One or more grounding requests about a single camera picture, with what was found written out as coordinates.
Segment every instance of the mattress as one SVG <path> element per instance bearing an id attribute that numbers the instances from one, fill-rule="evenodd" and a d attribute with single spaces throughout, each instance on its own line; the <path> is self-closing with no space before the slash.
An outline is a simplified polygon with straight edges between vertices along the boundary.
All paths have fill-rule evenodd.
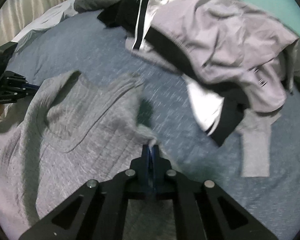
<path id="1" fill-rule="evenodd" d="M 73 69 L 97 85 L 123 73 L 145 80 L 138 122 L 151 127 L 174 168 L 190 179 L 212 179 L 280 240 L 300 229 L 300 93 L 294 89 L 272 125 L 269 178 L 243 178 L 240 136 L 232 133 L 218 148 L 197 125 L 183 79 L 125 50 L 125 32 L 104 28 L 87 12 L 42 33 L 8 65 L 30 83 Z"/>

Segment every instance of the gray t-shirt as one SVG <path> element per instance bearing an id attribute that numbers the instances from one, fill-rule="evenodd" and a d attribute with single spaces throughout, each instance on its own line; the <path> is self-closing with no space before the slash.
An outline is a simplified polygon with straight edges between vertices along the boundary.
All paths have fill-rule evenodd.
<path id="1" fill-rule="evenodd" d="M 155 136 L 137 126 L 142 81 L 125 74 L 98 88 L 80 72 L 43 82 L 0 150 L 0 225 L 10 240 L 89 179 L 129 168 Z"/>

